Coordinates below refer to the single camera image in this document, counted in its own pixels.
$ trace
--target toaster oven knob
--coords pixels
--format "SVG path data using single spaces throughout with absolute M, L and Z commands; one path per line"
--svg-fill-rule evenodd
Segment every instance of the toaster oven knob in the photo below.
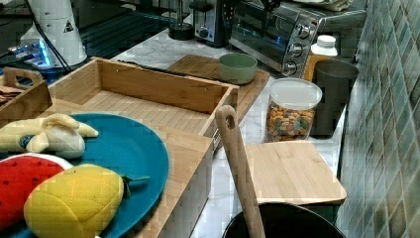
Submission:
M 300 39 L 305 39 L 309 36 L 310 28 L 308 25 L 299 24 L 297 25 L 297 36 Z
M 282 73 L 286 76 L 294 74 L 297 72 L 297 66 L 296 63 L 293 61 L 289 61 L 284 64 Z
M 293 57 L 300 57 L 302 55 L 302 45 L 293 44 L 287 49 L 288 53 Z
M 202 28 L 198 35 L 200 38 L 207 38 L 209 36 L 209 31 L 206 28 Z

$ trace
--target white countertop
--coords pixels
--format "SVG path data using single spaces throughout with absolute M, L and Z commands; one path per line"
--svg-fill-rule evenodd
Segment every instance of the white countertop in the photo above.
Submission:
M 151 37 L 150 39 L 136 45 L 126 52 L 112 58 L 112 60 L 129 60 L 139 64 L 168 68 L 187 55 L 197 55 L 217 59 L 229 53 L 228 49 L 214 49 L 199 43 L 196 40 L 176 41 L 168 36 L 168 31 Z M 241 122 L 241 133 L 245 144 L 259 144 L 263 139 L 265 126 L 265 110 L 268 102 L 268 88 L 276 78 L 269 78 L 268 84 L 250 108 L 249 112 Z M 337 172 L 337 164 L 340 154 L 340 140 L 343 129 L 343 118 L 332 139 L 315 140 L 313 142 L 318 151 L 333 171 Z M 220 238 L 225 227 L 238 210 L 234 207 L 238 204 L 235 197 L 235 186 L 232 175 L 226 160 L 223 148 L 214 154 L 212 188 L 202 214 L 191 235 L 192 238 Z

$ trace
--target tile wall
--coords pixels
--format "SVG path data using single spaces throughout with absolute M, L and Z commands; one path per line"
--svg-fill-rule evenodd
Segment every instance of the tile wall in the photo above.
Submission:
M 420 237 L 420 0 L 369 0 L 349 103 L 337 226 Z

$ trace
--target green bowl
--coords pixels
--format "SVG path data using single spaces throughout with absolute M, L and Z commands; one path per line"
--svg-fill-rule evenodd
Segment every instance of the green bowl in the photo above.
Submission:
M 232 84 L 246 84 L 254 79 L 258 61 L 246 54 L 232 53 L 219 58 L 220 78 Z

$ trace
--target toaster oven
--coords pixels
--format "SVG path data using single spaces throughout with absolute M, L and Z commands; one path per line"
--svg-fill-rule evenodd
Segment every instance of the toaster oven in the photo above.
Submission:
M 283 75 L 301 77 L 319 35 L 336 38 L 339 56 L 352 59 L 367 16 L 365 0 L 342 12 L 282 2 L 269 14 L 259 2 L 240 2 L 229 43 Z

